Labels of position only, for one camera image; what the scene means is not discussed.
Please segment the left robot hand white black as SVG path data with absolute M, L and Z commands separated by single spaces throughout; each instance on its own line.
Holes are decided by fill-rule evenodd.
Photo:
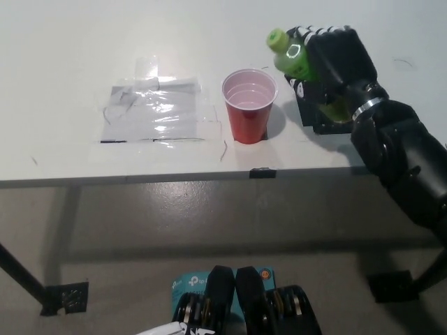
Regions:
M 171 322 L 152 329 L 148 329 L 144 332 L 140 332 L 138 335 L 206 335 L 206 334 L 215 334 L 215 331 L 211 329 L 192 326 L 185 322 Z

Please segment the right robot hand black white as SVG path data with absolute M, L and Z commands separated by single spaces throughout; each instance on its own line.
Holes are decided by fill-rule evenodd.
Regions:
M 287 34 L 297 38 L 304 57 L 301 71 L 284 76 L 298 101 L 317 107 L 331 121 L 346 123 L 368 101 L 389 98 L 355 29 L 297 26 Z

